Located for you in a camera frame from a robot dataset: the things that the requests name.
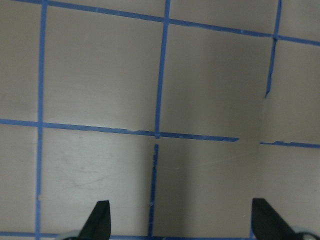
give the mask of blue tape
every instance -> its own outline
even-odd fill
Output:
[[[34,232],[0,231],[0,236],[32,238],[35,236],[35,233]]]
[[[45,70],[45,37],[47,20],[47,0],[42,0],[40,40],[39,40],[39,66],[38,66],[38,138],[36,151],[36,186],[35,186],[35,240],[41,238],[41,176],[42,176],[42,146],[43,146],[43,110],[44,110],[44,70]]]
[[[148,237],[151,238],[154,229],[155,201],[156,201],[156,184],[157,184],[157,164],[159,155],[159,145],[154,145],[152,177],[151,177],[151,194],[150,194],[150,209],[149,209],[149,225]]]
[[[273,31],[273,34],[275,36],[277,36],[279,33],[281,11],[282,11],[282,0],[278,0],[278,6],[276,9],[276,18],[275,18],[275,24],[274,24],[274,31]]]
[[[320,144],[314,143],[303,143],[303,142],[260,142],[262,145],[274,145],[274,146],[286,146],[286,147],[299,147],[299,148],[310,148],[310,149],[320,149]]]
[[[196,140],[222,141],[222,142],[236,142],[239,140],[238,137],[208,136],[208,135],[195,135],[195,134],[172,133],[172,132],[161,132],[160,136],[165,138],[196,139]]]
[[[33,3],[33,4],[41,4],[41,2],[42,2],[41,0],[14,0],[14,1],[23,2],[23,3]],[[139,14],[139,13],[132,13],[132,12],[126,12],[126,11],[118,11],[118,10],[106,9],[106,8],[101,8],[101,7],[78,5],[78,4],[58,2],[58,1],[49,1],[48,4],[49,4],[49,6],[53,6],[53,7],[82,10],[82,11],[88,11],[88,12],[94,12],[94,13],[101,13],[101,14],[116,15],[116,16],[122,16],[122,17],[134,18],[134,19],[143,19],[143,20],[154,21],[154,22],[161,22],[162,23],[164,21],[163,17],[151,16],[151,15],[145,15],[145,14]],[[279,2],[278,2],[277,17],[279,17],[279,19],[280,19],[280,13],[278,13],[279,11],[281,11],[281,8],[279,8]],[[202,29],[208,29],[208,30],[213,30],[213,31],[229,32],[229,33],[248,35],[248,36],[254,36],[254,37],[275,38],[277,40],[282,40],[282,41],[289,41],[289,42],[300,43],[300,44],[320,46],[320,41],[307,40],[307,39],[302,39],[302,38],[297,38],[297,37],[274,35],[274,34],[269,34],[269,33],[249,31],[249,30],[243,30],[243,29],[237,29],[237,28],[231,28],[231,27],[223,27],[223,26],[209,25],[209,24],[203,24],[203,23],[198,23],[198,22],[183,21],[183,20],[178,20],[178,19],[169,19],[169,23],[173,24],[173,25],[202,28]],[[275,33],[277,33],[279,31],[279,26],[277,26],[277,28],[275,30],[276,30]]]
[[[3,119],[3,118],[0,118],[0,124],[28,126],[28,127],[38,126],[38,123],[36,121],[20,121],[20,120]]]
[[[132,19],[154,21],[154,22],[163,22],[163,17],[159,17],[159,16],[151,16],[151,15],[145,15],[145,14],[139,14],[139,13],[133,13],[133,12],[127,12],[127,11],[118,11],[118,10],[112,10],[112,9],[107,9],[102,7],[78,5],[78,4],[66,3],[66,2],[60,2],[60,1],[49,1],[48,4],[49,6],[52,6],[52,7],[81,10],[81,11],[94,12],[99,14],[109,14],[109,15],[132,18]]]
[[[278,6],[277,6],[277,10],[276,10],[276,18],[275,18],[274,31],[273,31],[273,40],[272,40],[269,72],[268,72],[268,79],[267,79],[264,98],[267,98],[268,94],[271,91],[272,74],[274,73],[275,57],[276,57],[276,46],[277,46],[276,36],[278,35],[278,32],[279,32],[280,19],[281,19],[281,9],[282,9],[282,2],[281,1],[282,0],[278,0]]]
[[[110,128],[100,126],[85,126],[85,125],[70,125],[61,123],[43,123],[44,128],[49,129],[67,129],[67,130],[80,130],[80,131],[97,131],[102,133],[114,133],[114,134],[130,134],[130,135],[143,135],[143,136],[154,136],[153,131],[137,130],[131,131],[123,128]]]
[[[161,102],[162,102],[162,90],[163,90],[163,82],[164,82],[164,71],[165,71],[165,60],[166,60],[166,49],[167,49],[169,14],[170,14],[170,0],[166,0],[165,9],[164,9],[161,54],[160,54],[158,86],[157,86],[157,95],[156,95],[156,108],[155,108],[154,132],[155,132],[156,139],[160,137]]]
[[[14,0],[14,1],[28,3],[28,4],[42,4],[42,0]]]
[[[268,79],[267,79],[267,83],[266,83],[266,91],[265,91],[264,98],[267,98],[268,94],[271,91],[272,74],[274,73],[274,66],[275,66],[276,46],[277,46],[277,40],[274,38],[272,41],[269,72],[268,72]]]
[[[298,44],[320,46],[320,41],[313,41],[313,40],[307,40],[307,39],[291,37],[291,36],[282,36],[282,35],[278,35],[276,38],[281,41],[288,41],[288,42],[293,42],[293,43],[298,43]]]
[[[203,24],[203,23],[197,23],[197,22],[191,22],[191,21],[183,21],[183,20],[177,20],[177,19],[170,19],[169,23],[174,24],[174,25],[202,28],[202,29],[214,30],[214,31],[219,31],[219,32],[228,32],[228,33],[233,33],[233,34],[248,35],[248,36],[253,36],[253,37],[271,38],[273,36],[270,33],[248,31],[248,30],[243,30],[243,29],[209,25],[209,24]]]

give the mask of blue painter's tape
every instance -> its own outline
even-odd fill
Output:
[[[282,0],[278,0],[278,6],[277,6],[277,9],[276,9],[275,25],[274,25],[274,31],[273,31],[273,34],[275,36],[278,35],[278,32],[279,32],[281,11],[282,11]]]
[[[36,121],[20,121],[20,120],[3,119],[3,118],[0,119],[0,124],[28,126],[28,127],[38,126],[38,123]]]
[[[7,237],[34,237],[34,232],[15,232],[15,231],[0,231],[0,236],[7,236]]]
[[[94,12],[99,14],[109,14],[109,15],[132,18],[132,19],[142,19],[142,20],[154,21],[154,22],[163,22],[164,20],[163,17],[159,17],[159,16],[151,16],[151,15],[145,15],[145,14],[139,14],[139,13],[133,13],[133,12],[127,12],[127,11],[118,11],[118,10],[112,10],[112,9],[94,7],[94,6],[78,5],[78,4],[66,3],[66,2],[60,2],[60,1],[49,1],[48,4],[49,6],[53,6],[53,7],[81,10],[81,11]]]
[[[164,8],[161,54],[160,54],[158,86],[157,86],[156,107],[155,107],[154,132],[155,132],[156,139],[160,137],[161,102],[162,102],[162,91],[163,91],[164,72],[165,72],[165,60],[166,60],[167,38],[168,38],[168,28],[169,28],[169,14],[170,14],[170,0],[166,0],[165,8]]]
[[[149,238],[152,237],[153,229],[154,229],[158,155],[159,155],[159,145],[155,144],[154,154],[153,154],[152,177],[151,177],[151,194],[150,194],[149,225],[148,225]]]
[[[320,46],[320,41],[313,41],[313,40],[307,40],[307,39],[291,37],[291,36],[282,36],[282,35],[278,35],[276,38],[281,41],[288,41],[288,42],[293,42],[293,43],[298,43],[298,44]]]
[[[299,147],[299,148],[310,148],[310,149],[320,149],[320,144],[314,143],[303,143],[303,142],[260,142],[262,145],[274,145],[274,146],[286,146],[286,147]]]
[[[42,4],[42,0],[14,0],[14,1],[28,3],[28,4]]]
[[[209,25],[209,24],[203,24],[203,23],[197,23],[197,22],[191,22],[191,21],[183,21],[183,20],[177,20],[177,19],[170,19],[169,23],[174,24],[174,25],[202,28],[202,29],[214,30],[214,31],[219,31],[219,32],[228,32],[228,33],[233,33],[233,34],[248,35],[248,36],[253,36],[253,37],[271,38],[273,36],[270,33],[248,31],[248,30],[243,30],[243,29]]]
[[[266,91],[265,91],[264,98],[267,98],[268,94],[271,91],[272,74],[274,73],[274,66],[275,66],[276,46],[277,46],[277,39],[274,38],[273,42],[272,42],[269,72],[268,72],[268,79],[267,79],[267,83],[266,83]]]
[[[196,140],[222,141],[222,142],[236,142],[239,140],[238,137],[208,136],[208,135],[195,135],[195,134],[172,133],[172,132],[161,132],[160,136],[165,138],[196,139]]]
[[[68,130],[80,130],[80,131],[97,131],[102,133],[114,133],[114,134],[130,134],[130,135],[143,135],[143,136],[154,136],[153,131],[137,130],[131,131],[123,128],[111,128],[101,126],[85,126],[85,125],[70,125],[61,123],[43,123],[44,128],[49,129],[68,129]]]
[[[268,79],[266,83],[266,90],[264,98],[267,98],[268,94],[271,91],[272,85],[272,74],[274,73],[274,66],[275,66],[275,57],[276,57],[276,46],[277,46],[277,38],[280,26],[280,19],[281,19],[281,9],[282,9],[282,0],[278,0],[278,6],[276,10],[276,18],[274,24],[274,31],[273,31],[273,42],[271,48],[271,56],[270,56],[270,64],[269,64],[269,72],[268,72]]]
[[[42,0],[39,40],[38,65],[38,138],[36,151],[36,186],[35,186],[35,240],[41,238],[41,176],[42,176],[42,146],[43,146],[43,111],[44,111],[44,70],[45,70],[45,37],[48,0]]]

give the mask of grid square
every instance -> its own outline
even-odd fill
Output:
[[[81,229],[110,200],[112,235],[147,234],[154,138],[44,129],[41,232]]]
[[[157,17],[163,17],[165,12],[165,0],[58,0],[58,2],[87,5]]]
[[[271,43],[170,25],[161,131],[257,139]]]
[[[154,129],[162,23],[48,8],[44,121]]]
[[[290,226],[320,234],[320,149],[261,145],[255,197],[265,198]]]
[[[318,0],[282,1],[279,34],[320,41]]]
[[[35,230],[37,129],[0,125],[0,231]]]
[[[154,236],[247,238],[258,144],[161,138]]]
[[[170,17],[272,34],[277,2],[276,0],[171,0]]]
[[[0,118],[37,120],[40,10],[0,1]]]
[[[262,140],[320,143],[320,48],[279,41]]]

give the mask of beige wall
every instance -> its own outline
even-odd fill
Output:
[[[65,2],[165,12],[164,0]],[[171,0],[171,19],[204,25],[168,26],[160,132],[235,142],[152,136],[162,22],[49,5],[43,122],[101,132],[43,128],[41,232],[80,229],[108,199],[112,235],[146,236],[158,144],[154,236],[247,238],[253,197],[320,234],[320,44],[278,40],[265,98],[273,39],[246,34],[273,34],[277,5]],[[0,10],[0,232],[34,233],[41,5],[1,0]],[[320,41],[319,21],[318,1],[284,0],[279,35]],[[260,144],[275,141],[317,148]]]

